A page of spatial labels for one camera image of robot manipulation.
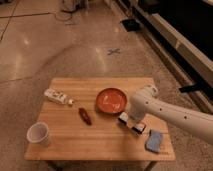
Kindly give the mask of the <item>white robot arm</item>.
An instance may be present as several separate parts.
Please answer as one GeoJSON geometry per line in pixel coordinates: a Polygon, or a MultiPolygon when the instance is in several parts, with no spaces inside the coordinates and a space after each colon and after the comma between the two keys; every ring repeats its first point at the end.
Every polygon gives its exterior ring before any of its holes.
{"type": "Polygon", "coordinates": [[[146,114],[152,114],[213,145],[213,115],[161,101],[158,95],[154,85],[137,90],[130,97],[130,116],[141,121],[146,114]]]}

